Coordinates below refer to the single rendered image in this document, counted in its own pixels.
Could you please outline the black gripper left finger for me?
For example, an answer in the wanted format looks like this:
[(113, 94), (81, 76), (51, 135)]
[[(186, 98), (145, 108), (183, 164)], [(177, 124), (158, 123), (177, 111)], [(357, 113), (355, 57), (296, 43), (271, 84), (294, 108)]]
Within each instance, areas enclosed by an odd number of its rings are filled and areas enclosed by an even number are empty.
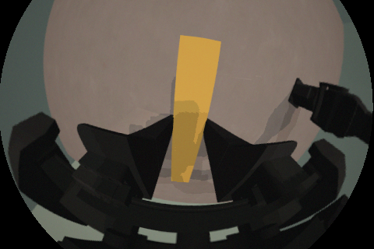
[(143, 198), (152, 199), (160, 170), (171, 142), (174, 115), (131, 134), (116, 133), (90, 124), (79, 124), (77, 131), (85, 150), (128, 165)]

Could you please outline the yellow wooden beam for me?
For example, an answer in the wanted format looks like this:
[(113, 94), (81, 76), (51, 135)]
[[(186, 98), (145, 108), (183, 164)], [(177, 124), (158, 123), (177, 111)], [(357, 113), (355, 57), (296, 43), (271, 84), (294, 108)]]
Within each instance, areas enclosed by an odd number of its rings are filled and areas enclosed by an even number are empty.
[(199, 152), (217, 74), (221, 41), (180, 35), (175, 72), (171, 181), (188, 183)]

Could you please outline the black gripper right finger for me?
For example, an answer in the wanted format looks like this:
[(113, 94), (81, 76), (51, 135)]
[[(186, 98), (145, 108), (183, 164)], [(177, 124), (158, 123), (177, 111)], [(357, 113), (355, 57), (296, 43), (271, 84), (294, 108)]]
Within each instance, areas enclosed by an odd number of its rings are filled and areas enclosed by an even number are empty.
[(297, 142), (252, 144), (206, 119), (203, 139), (215, 187), (217, 202), (233, 200), (234, 193), (264, 161), (291, 155)]

